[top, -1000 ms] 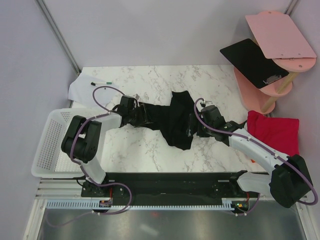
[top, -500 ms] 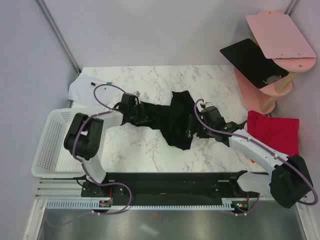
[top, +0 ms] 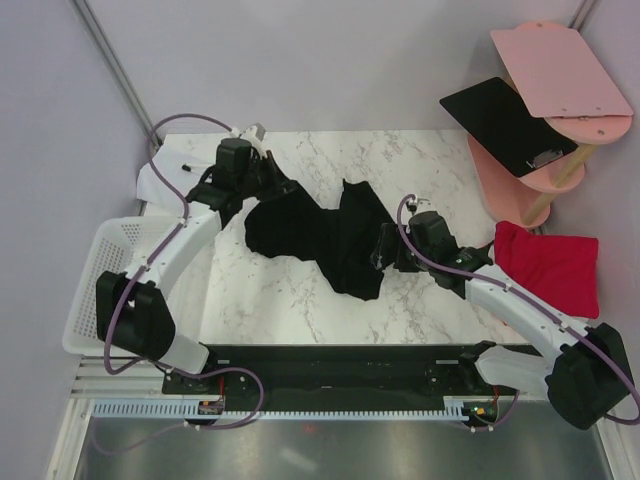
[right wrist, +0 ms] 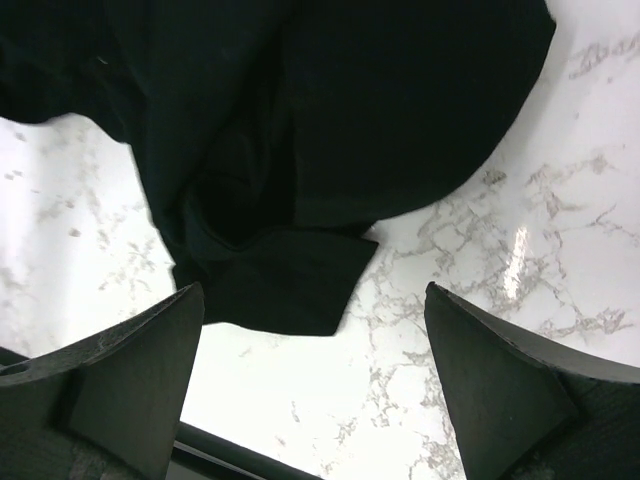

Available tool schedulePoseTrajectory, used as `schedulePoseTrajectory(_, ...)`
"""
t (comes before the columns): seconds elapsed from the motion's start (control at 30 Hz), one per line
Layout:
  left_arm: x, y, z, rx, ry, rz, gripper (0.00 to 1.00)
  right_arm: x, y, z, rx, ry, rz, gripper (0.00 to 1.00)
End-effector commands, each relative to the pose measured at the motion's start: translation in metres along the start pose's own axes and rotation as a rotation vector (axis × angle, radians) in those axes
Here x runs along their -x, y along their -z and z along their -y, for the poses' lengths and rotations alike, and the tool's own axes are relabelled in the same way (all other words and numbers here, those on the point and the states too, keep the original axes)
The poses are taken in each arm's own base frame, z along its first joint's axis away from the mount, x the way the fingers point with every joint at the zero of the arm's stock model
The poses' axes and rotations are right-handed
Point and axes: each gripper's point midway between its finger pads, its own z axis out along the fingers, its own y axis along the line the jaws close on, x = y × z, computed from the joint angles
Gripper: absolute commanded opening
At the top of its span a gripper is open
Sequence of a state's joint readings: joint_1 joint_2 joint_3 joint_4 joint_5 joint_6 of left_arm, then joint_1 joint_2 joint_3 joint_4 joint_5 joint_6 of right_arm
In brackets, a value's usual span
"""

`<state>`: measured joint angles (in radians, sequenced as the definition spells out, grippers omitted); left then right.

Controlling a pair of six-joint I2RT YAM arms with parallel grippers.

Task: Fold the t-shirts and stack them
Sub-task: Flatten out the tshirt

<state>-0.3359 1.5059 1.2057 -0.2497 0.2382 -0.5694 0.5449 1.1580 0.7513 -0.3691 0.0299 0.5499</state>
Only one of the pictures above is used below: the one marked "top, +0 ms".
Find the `black t-shirt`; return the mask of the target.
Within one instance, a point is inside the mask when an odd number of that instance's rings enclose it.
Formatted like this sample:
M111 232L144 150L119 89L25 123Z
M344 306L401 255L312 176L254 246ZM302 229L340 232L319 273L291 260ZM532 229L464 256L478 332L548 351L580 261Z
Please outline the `black t-shirt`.
M343 183L339 207L321 207L298 182L247 215L245 244L267 258L314 261L332 289L361 300L379 297L384 278L371 263L391 216L367 181Z

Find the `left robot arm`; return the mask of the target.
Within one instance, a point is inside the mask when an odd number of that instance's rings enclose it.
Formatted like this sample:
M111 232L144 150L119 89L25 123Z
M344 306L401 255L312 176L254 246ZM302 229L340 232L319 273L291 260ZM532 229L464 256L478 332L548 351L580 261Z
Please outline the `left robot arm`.
M223 139L213 165L179 199L182 215L165 238L124 271L106 271L96 282L96 332L104 343L106 370L117 347L184 375L198 393L219 382L209 349L177 330L166 298L197 254L241 211L249 198L268 201L294 189L261 140L250 133Z

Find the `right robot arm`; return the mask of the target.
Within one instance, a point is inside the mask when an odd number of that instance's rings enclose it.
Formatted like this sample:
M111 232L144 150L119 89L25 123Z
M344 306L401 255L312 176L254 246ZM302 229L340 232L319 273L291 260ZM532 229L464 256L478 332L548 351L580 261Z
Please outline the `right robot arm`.
M371 255L374 267L426 272L436 284L504 321L535 349L510 350L490 341L475 345L458 381L477 394L490 385L545 397L570 425L587 430L601 419L635 426L611 411L637 399L624 342L606 323L589 327L561 312L509 277L485 247L461 247L435 211L407 224L382 225Z

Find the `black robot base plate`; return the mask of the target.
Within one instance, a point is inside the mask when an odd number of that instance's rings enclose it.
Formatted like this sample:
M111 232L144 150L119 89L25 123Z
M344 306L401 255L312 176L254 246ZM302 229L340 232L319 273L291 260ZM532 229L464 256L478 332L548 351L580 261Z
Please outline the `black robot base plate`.
M171 375L165 394L221 394L252 410L265 405L335 407L436 407L447 396L512 394L493 387L471 364L473 345L217 345L207 371L195 380Z

